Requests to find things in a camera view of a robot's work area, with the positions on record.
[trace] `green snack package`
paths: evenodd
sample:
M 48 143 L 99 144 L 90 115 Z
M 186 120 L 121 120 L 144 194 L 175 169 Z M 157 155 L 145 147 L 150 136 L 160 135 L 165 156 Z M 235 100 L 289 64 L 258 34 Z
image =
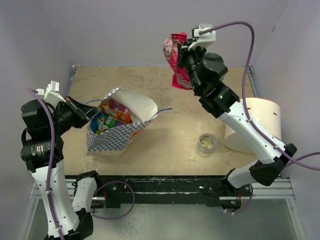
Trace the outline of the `green snack package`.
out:
M 114 119 L 111 115 L 108 115 L 104 121 L 104 125 L 108 127 L 108 129 L 114 128 L 118 123 L 118 120 Z

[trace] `checkered paper box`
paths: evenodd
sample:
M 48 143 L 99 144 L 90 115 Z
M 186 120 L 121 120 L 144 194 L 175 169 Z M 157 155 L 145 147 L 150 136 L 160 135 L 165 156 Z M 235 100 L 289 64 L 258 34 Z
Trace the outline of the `checkered paper box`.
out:
M 130 109 L 132 123 L 113 127 L 95 134 L 91 122 L 86 129 L 86 147 L 88 155 L 100 155 L 118 159 L 138 135 L 156 118 L 159 112 L 157 104 L 149 97 L 133 91 L 116 87 L 109 92 L 100 103 L 108 103 L 113 99 Z

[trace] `floor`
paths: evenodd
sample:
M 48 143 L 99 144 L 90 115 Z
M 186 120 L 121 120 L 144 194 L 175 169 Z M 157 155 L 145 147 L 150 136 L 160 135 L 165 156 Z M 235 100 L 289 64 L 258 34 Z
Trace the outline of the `floor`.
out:
M 239 96 L 243 71 L 230 68 L 223 80 Z M 159 114 L 118 160 L 87 155 L 86 126 L 72 128 L 62 136 L 65 174 L 97 170 L 101 175 L 225 175 L 252 162 L 255 155 L 224 145 L 224 123 L 207 113 L 191 91 L 172 87 L 172 75 L 169 67 L 78 67 L 69 95 L 81 103 L 102 99 L 121 86 L 150 97 L 159 110 L 173 110 Z M 245 89 L 247 97 L 253 97 L 249 80 Z M 204 133 L 218 140 L 213 154 L 197 149 Z
M 115 217 L 121 208 L 100 209 L 97 215 Z M 43 240 L 48 233 L 45 209 L 39 202 L 28 240 Z M 136 204 L 118 220 L 93 218 L 93 234 L 86 240 L 297 240 L 284 199 L 255 199 L 240 214 L 225 214 L 205 205 Z

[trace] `blue and white checkered pattern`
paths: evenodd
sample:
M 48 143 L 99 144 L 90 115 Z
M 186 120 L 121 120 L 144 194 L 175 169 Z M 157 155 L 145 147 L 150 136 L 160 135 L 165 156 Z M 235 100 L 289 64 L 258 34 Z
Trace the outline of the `blue and white checkered pattern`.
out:
M 121 87 L 114 88 L 104 99 L 110 97 Z M 144 130 L 152 120 L 113 127 L 95 134 L 88 125 L 86 129 L 86 147 L 90 152 L 124 150 Z

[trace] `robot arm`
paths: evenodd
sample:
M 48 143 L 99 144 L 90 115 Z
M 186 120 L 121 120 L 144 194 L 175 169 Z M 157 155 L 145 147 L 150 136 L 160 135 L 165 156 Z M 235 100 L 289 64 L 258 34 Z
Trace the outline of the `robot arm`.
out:
M 211 24 L 199 25 L 199 28 L 192 30 L 192 38 L 178 45 L 177 66 L 186 68 L 194 95 L 200 97 L 202 107 L 238 133 L 258 157 L 246 166 L 232 169 L 224 178 L 225 185 L 234 189 L 255 182 L 270 186 L 289 160 L 274 149 L 249 121 L 253 121 L 260 131 L 289 156 L 292 157 L 297 148 L 273 137 L 252 115 L 247 119 L 239 97 L 222 82 L 228 72 L 222 57 L 215 53 L 206 53 L 206 48 L 215 41 L 216 33 L 213 31 L 200 35 L 199 31 L 210 28 Z
M 101 186 L 96 171 L 80 174 L 73 202 L 67 189 L 63 156 L 64 142 L 61 135 L 71 127 L 82 128 L 100 110 L 97 107 L 83 105 L 71 97 L 63 98 L 57 91 L 59 83 L 51 82 L 45 90 L 37 89 L 44 96 L 44 103 L 52 108 L 55 133 L 52 169 L 49 168 L 51 152 L 51 128 L 44 108 L 38 100 L 27 102 L 21 107 L 22 118 L 27 126 L 23 131 L 21 158 L 31 171 L 43 200 L 47 216 L 48 236 L 46 239 L 83 240 L 93 232 L 93 220 L 90 214 L 92 197 Z M 26 132 L 31 139 L 26 139 Z M 50 191 L 47 191 L 47 173 L 51 171 Z

